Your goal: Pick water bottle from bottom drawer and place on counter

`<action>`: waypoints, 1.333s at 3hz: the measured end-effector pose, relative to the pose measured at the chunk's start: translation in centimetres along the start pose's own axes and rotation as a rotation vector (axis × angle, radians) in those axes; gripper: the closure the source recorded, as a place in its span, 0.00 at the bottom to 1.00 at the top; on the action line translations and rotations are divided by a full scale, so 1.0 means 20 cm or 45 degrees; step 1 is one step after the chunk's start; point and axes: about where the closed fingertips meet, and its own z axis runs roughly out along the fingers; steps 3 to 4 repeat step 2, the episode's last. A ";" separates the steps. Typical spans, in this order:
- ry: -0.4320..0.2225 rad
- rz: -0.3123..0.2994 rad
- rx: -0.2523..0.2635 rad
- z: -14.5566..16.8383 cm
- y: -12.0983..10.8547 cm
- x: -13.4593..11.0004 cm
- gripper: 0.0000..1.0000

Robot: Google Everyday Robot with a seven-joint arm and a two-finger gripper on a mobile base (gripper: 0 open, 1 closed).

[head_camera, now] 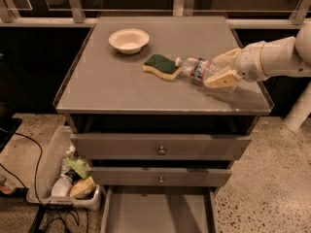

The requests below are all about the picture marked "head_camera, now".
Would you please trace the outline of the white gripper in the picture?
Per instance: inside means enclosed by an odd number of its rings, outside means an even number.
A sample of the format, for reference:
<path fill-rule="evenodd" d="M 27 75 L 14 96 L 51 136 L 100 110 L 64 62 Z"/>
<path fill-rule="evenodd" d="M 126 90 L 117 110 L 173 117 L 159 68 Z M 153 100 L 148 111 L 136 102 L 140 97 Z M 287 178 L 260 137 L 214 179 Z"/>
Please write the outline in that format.
<path fill-rule="evenodd" d="M 224 69 L 206 79 L 203 83 L 210 88 L 236 86 L 242 78 L 247 82 L 261 82 L 268 79 L 261 64 L 261 51 L 265 41 L 252 43 L 243 49 L 236 48 L 213 58 L 219 67 L 234 63 L 235 70 Z"/>

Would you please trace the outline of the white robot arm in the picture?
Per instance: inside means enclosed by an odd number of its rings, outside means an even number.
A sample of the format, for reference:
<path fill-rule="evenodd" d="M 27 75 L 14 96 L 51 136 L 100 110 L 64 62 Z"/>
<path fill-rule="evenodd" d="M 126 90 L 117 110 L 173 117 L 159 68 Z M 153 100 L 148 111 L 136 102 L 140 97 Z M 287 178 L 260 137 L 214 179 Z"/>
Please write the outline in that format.
<path fill-rule="evenodd" d="M 209 88 L 236 86 L 241 80 L 249 83 L 271 77 L 311 76 L 311 24 L 301 27 L 295 37 L 250 44 L 213 59 L 220 68 L 203 83 Z"/>

